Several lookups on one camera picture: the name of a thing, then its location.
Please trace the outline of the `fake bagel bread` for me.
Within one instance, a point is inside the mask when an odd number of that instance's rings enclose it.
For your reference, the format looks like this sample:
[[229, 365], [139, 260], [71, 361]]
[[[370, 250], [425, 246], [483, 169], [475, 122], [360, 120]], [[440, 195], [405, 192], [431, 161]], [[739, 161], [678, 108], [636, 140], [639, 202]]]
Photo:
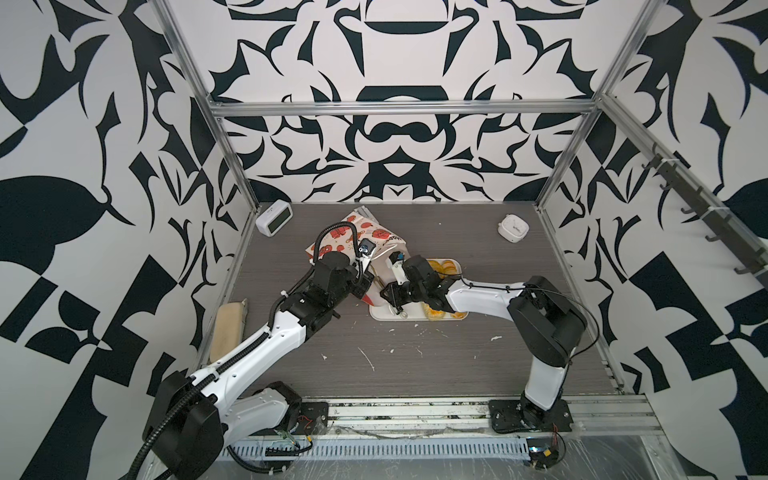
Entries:
[[440, 262], [436, 260], [429, 260], [428, 263], [435, 272], [439, 274], [442, 274], [444, 272], [443, 266]]

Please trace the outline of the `fake orange pastry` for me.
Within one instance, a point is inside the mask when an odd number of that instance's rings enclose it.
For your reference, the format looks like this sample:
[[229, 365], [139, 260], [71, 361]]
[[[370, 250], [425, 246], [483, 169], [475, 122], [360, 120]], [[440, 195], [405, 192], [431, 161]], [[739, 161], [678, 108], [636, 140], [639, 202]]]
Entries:
[[441, 320], [445, 318], [446, 313], [444, 311], [435, 310], [426, 303], [422, 304], [422, 308], [425, 318], [430, 321]]

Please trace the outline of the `long striped fake bread loaf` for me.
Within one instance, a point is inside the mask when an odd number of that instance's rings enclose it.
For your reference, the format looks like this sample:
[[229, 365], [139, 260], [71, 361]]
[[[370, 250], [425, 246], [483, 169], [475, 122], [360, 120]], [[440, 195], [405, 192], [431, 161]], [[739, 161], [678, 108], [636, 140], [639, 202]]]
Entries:
[[446, 276], [459, 275], [461, 273], [459, 265], [451, 259], [446, 259], [441, 262], [442, 272]]

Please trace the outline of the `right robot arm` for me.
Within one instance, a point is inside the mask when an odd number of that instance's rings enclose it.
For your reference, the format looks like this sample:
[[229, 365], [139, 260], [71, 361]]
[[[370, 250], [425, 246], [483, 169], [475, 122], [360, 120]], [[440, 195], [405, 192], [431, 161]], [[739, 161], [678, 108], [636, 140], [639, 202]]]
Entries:
[[579, 308], [542, 276], [497, 284], [440, 273], [421, 256], [390, 256], [396, 280], [382, 297], [396, 312], [423, 303], [444, 313], [477, 313], [512, 322], [533, 356], [518, 400], [488, 402], [491, 429], [498, 434], [570, 432], [573, 416], [562, 390], [577, 347], [587, 330]]

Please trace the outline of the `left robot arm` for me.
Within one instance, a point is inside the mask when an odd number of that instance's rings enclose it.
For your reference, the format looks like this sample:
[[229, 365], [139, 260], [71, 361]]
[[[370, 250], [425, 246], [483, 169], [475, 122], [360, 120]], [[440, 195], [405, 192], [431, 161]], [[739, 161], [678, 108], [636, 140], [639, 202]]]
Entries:
[[349, 258], [329, 251], [270, 310], [268, 322], [221, 359], [190, 375], [175, 372], [158, 388], [142, 434], [143, 445], [126, 478], [138, 477], [149, 454], [165, 475], [197, 479], [221, 452], [250, 433], [290, 428], [301, 398], [277, 382], [245, 398], [243, 392], [272, 365], [303, 345], [348, 296], [362, 298], [373, 276], [375, 247], [364, 241]]

